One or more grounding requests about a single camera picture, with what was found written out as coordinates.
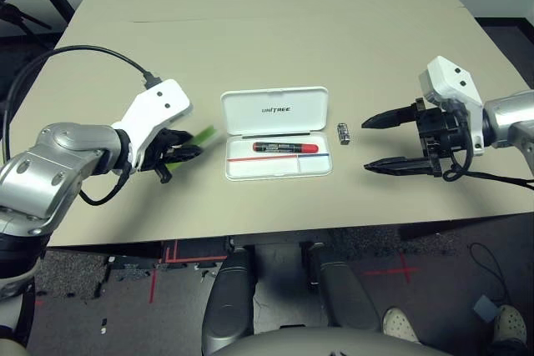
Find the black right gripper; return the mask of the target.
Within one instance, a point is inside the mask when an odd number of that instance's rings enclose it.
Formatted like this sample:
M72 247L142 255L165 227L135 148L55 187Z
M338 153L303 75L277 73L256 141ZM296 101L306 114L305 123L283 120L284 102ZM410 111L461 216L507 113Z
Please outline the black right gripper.
M382 158L364 165L373 173L393 176L431 175L462 177L467 174L474 158L466 107L457 101L447 101L446 111L426 108L423 98L412 106L378 113L366 119L363 129L387 129L416 121L423 158Z

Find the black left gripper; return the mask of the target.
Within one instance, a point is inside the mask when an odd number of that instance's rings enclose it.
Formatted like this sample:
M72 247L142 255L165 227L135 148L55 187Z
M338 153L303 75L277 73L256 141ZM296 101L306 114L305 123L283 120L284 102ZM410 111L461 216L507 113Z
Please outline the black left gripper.
M192 138L186 131L163 128L146 148L140 171L154 170L161 183L168 183L172 178L168 164L185 163L204 151L198 145L185 144Z

